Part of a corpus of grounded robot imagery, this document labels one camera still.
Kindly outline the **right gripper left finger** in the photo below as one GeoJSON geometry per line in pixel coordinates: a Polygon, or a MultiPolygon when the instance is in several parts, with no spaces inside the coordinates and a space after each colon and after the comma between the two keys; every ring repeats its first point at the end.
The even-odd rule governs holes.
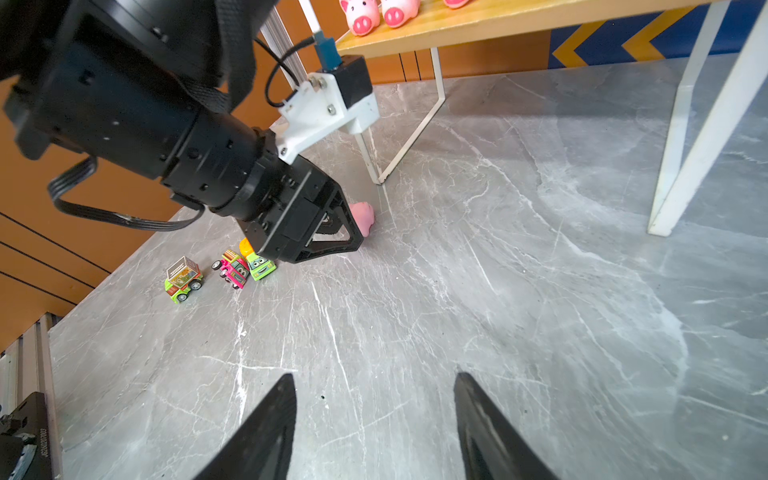
{"type": "Polygon", "coordinates": [[[195,478],[285,480],[290,467],[296,416],[294,377],[287,373],[279,378],[195,478]]]}

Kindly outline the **white frame wooden shelf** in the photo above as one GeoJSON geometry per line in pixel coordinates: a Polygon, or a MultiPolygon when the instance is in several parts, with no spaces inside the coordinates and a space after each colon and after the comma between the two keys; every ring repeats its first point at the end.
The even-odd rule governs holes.
{"type": "Polygon", "coordinates": [[[487,146],[505,166],[533,172],[560,225],[655,213],[650,186],[661,162],[673,91],[708,5],[609,1],[476,1],[451,10],[422,4],[400,29],[342,38],[376,82],[444,74],[456,79],[436,122],[435,157],[456,163],[487,146]]]}

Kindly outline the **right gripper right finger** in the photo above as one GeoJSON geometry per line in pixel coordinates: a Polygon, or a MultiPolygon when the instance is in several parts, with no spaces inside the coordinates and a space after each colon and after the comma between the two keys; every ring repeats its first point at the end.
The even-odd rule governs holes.
{"type": "Polygon", "coordinates": [[[471,374],[457,374],[454,399],[468,479],[557,479],[471,374]]]}

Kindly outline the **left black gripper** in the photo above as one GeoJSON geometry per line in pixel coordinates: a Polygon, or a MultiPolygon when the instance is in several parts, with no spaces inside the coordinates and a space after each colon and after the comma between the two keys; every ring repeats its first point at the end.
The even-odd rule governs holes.
{"type": "Polygon", "coordinates": [[[256,129],[251,172],[226,204],[211,211],[236,219],[255,252],[298,264],[357,251],[363,242],[341,186],[303,156],[287,164],[276,135],[256,129]]]}

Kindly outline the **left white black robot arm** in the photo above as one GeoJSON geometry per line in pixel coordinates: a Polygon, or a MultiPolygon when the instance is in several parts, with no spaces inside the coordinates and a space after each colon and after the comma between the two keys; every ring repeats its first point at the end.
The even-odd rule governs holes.
{"type": "Polygon", "coordinates": [[[277,107],[280,130],[233,112],[251,93],[254,46],[271,1],[5,1],[4,106],[21,153],[51,145],[83,155],[53,179],[61,212],[131,229],[170,232],[180,221],[136,218],[66,200],[100,160],[159,180],[197,214],[234,218],[255,251],[301,263],[356,251],[364,236],[341,186],[307,148],[379,116],[365,60],[343,56],[315,30],[321,68],[277,107]]]}

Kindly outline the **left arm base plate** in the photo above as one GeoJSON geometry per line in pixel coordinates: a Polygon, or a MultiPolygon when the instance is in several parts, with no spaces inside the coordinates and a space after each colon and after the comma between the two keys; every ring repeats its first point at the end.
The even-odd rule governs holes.
{"type": "Polygon", "coordinates": [[[54,478],[45,395],[31,393],[1,416],[1,480],[54,478]]]}

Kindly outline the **pink pig toy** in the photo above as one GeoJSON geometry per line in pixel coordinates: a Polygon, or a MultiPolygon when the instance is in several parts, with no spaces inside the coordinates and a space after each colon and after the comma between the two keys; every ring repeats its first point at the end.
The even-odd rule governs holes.
{"type": "Polygon", "coordinates": [[[366,36],[380,25],[381,13],[376,0],[340,0],[339,4],[355,36],[366,36]]]}
{"type": "Polygon", "coordinates": [[[470,0],[444,0],[444,4],[451,9],[458,9],[469,3],[470,0]]]}
{"type": "Polygon", "coordinates": [[[373,206],[367,202],[358,202],[350,205],[350,211],[361,234],[367,238],[375,223],[373,206]]]}
{"type": "Polygon", "coordinates": [[[420,5],[420,0],[382,0],[384,22],[390,28],[399,28],[418,15],[420,5]]]}

